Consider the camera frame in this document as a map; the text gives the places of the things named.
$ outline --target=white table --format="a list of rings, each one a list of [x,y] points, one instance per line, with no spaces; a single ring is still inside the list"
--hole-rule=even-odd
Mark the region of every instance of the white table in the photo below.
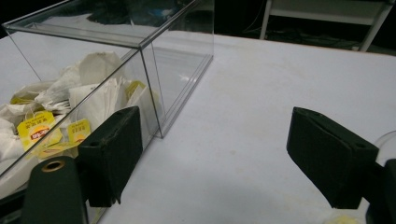
[[[215,60],[174,126],[150,143],[121,205],[100,223],[323,223],[335,211],[286,150],[292,108],[323,113],[372,143],[396,130],[394,57],[215,40]],[[1,76],[28,72],[10,64],[21,56],[8,41],[0,40]],[[366,206],[340,213],[363,221]]]

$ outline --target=transparent acrylic container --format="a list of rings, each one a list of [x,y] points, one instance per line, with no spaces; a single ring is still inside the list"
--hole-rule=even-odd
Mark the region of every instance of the transparent acrylic container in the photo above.
[[[75,0],[3,24],[33,72],[3,81],[0,104],[23,87],[47,83],[53,88],[45,89],[45,109],[65,95],[70,109],[29,150],[3,163],[0,199],[23,188],[59,130],[59,142],[70,140],[74,122],[87,119],[93,132],[113,112],[138,105],[144,147],[164,137],[213,59],[213,10],[213,0]],[[40,109],[29,107],[15,127]],[[48,158],[67,153],[76,156],[68,149]],[[95,210],[90,222],[102,212]]]

